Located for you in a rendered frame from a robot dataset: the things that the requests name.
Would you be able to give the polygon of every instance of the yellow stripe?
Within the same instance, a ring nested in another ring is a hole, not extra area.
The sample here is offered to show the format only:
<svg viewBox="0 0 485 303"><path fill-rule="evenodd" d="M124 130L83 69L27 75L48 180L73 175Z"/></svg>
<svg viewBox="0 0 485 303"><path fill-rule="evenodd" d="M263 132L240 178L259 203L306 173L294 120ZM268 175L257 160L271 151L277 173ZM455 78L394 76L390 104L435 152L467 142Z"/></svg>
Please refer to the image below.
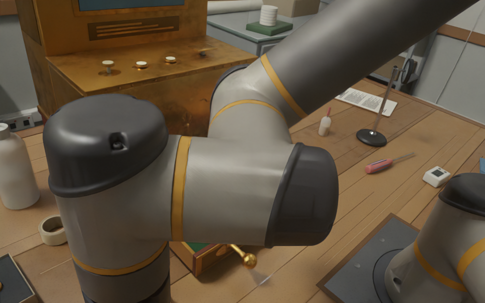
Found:
<svg viewBox="0 0 485 303"><path fill-rule="evenodd" d="M418 248L418 239L414 241L414 254L416 255L416 259L419 261L419 264L421 264L422 268L424 268L425 271L427 271L428 274L431 275L431 277L435 278L438 280L438 282L441 282L442 284L451 287L454 290L460 291L460 292L465 292L467 293L467 289L465 286L459 282L455 282L450 278L445 277L441 273L439 273L436 269L434 269L426 260L425 257L420 252L420 249Z"/></svg>
<svg viewBox="0 0 485 303"><path fill-rule="evenodd" d="M456 267L456 273L459 279L463 282L463 275L473 260L475 260L481 253L485 252L485 238L478 241L475 245L470 247L461 257Z"/></svg>
<svg viewBox="0 0 485 303"><path fill-rule="evenodd" d="M269 103L266 103L266 102L262 102L262 101L258 101L258 100L240 100L240 101L236 101L236 102L232 102L232 103L229 103L228 105L224 106L223 108L221 108L214 116L214 118L212 118L212 121L210 122L209 124L209 128L211 128L211 125L212 125L212 122L214 122L214 120L220 115L223 113L223 111L227 110L227 109L230 109L231 107L233 106L236 106L236 105L239 105L239 104L258 104L258 105L262 105L262 106L265 106L267 108L270 108L272 109L273 111L277 112L278 115L281 116L281 118L283 118L284 122L286 123L286 120L285 120L285 117L283 116L283 114L277 110L274 106L272 106L271 104Z"/></svg>
<svg viewBox="0 0 485 303"><path fill-rule="evenodd" d="M290 95L286 87L283 85L280 78L276 74L275 70L271 66L271 63L268 60L268 57L266 56L266 54L261 56L261 63L264 69L266 70L266 73L268 74L269 78L273 82L274 86L276 87L278 92L283 96L286 103L288 103L288 105L293 109L293 111L302 119L308 116L303 111L303 109L295 102L295 99L293 99L292 95Z"/></svg>
<svg viewBox="0 0 485 303"><path fill-rule="evenodd" d="M163 245L160 247L159 250L157 250L151 257L146 259L145 261L142 261L138 264L135 264L130 267L125 267L125 268L118 268L118 269L106 269L106 268L96 268L92 267L89 265L84 264L83 262L79 261L74 255L72 255L72 259L74 262L77 263L81 268L85 269L86 271L96 274L96 275L102 275L102 276L120 276L120 275L126 275L129 273L136 272L137 270L140 270L149 264L151 264L155 259L160 256L160 254L164 251L165 247L167 246L167 242L164 242Z"/></svg>
<svg viewBox="0 0 485 303"><path fill-rule="evenodd" d="M182 136L178 141L175 170L173 172L171 228L172 241L184 240L184 191L192 137Z"/></svg>

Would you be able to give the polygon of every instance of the white bottle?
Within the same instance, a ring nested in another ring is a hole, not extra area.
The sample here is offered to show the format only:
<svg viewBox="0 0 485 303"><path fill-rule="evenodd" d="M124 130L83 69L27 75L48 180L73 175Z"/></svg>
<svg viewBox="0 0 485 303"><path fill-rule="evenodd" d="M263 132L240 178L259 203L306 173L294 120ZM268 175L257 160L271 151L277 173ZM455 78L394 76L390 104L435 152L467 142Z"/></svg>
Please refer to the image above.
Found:
<svg viewBox="0 0 485 303"><path fill-rule="evenodd" d="M34 205L41 193L37 185L27 146L9 126L0 123L0 199L11 210Z"/></svg>
<svg viewBox="0 0 485 303"><path fill-rule="evenodd" d="M330 132L330 125L332 124L332 119L330 119L330 107L326 112L326 116L320 120L320 127L318 128L318 134L322 137L326 137Z"/></svg>

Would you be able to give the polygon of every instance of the power outlet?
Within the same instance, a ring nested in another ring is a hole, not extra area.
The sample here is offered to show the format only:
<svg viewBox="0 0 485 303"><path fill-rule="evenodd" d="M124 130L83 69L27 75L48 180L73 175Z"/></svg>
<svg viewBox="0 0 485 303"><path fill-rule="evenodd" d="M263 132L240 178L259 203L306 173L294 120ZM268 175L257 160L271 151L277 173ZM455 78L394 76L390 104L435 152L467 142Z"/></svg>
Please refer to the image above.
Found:
<svg viewBox="0 0 485 303"><path fill-rule="evenodd" d="M5 123L9 126L11 132L21 131L34 127L34 118L32 114L25 114L13 118L0 120L0 123Z"/></svg>

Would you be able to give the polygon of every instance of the wall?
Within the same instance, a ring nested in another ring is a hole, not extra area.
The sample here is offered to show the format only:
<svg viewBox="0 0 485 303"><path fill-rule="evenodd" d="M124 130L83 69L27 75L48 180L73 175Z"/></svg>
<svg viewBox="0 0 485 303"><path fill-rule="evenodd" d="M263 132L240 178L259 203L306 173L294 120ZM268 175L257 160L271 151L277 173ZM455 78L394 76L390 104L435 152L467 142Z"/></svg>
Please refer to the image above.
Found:
<svg viewBox="0 0 485 303"><path fill-rule="evenodd" d="M19 18L0 15L0 117L38 104Z"/></svg>
<svg viewBox="0 0 485 303"><path fill-rule="evenodd" d="M484 8L480 0L447 25L484 35ZM485 124L485 46L464 40L436 36L413 94Z"/></svg>

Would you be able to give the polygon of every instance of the dark gray tube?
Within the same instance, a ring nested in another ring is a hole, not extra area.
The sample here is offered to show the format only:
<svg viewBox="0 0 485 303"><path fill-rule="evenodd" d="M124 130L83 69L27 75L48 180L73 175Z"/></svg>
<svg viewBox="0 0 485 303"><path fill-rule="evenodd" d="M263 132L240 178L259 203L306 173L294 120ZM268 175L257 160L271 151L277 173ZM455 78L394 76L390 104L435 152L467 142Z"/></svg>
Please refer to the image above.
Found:
<svg viewBox="0 0 485 303"><path fill-rule="evenodd" d="M338 0L267 57L310 114L477 0Z"/></svg>

